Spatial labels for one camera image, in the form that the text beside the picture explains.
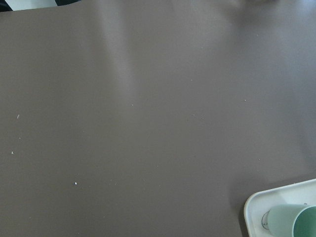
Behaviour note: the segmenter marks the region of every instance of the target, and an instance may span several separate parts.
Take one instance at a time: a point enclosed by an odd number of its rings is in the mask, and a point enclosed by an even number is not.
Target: green cup
[[[268,213],[267,222],[275,237],[316,237],[316,205],[274,206]]]

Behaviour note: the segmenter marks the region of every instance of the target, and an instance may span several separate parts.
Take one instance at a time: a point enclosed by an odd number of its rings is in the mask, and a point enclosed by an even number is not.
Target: gray table surface
[[[246,237],[316,177],[315,1],[83,0],[0,49],[1,237]]]

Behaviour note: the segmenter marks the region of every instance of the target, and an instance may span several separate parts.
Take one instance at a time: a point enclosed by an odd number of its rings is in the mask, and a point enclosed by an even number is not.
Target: plastic tray
[[[244,207],[249,237],[271,237],[263,216],[271,207],[286,203],[316,205],[316,179],[251,195]]]

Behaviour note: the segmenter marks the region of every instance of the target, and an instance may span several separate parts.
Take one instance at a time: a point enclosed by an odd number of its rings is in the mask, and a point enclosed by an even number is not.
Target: cup rim
[[[294,226],[295,226],[295,223],[297,221],[297,218],[302,214],[303,211],[309,209],[309,208],[312,208],[312,207],[316,207],[316,205],[306,205],[305,208],[303,208],[295,217],[295,221],[293,223],[293,226],[292,226],[292,237],[294,237]]]

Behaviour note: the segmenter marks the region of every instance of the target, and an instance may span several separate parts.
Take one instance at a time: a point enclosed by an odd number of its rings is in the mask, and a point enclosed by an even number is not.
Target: light green cup
[[[316,237],[316,205],[278,205],[271,208],[267,221],[275,237]]]

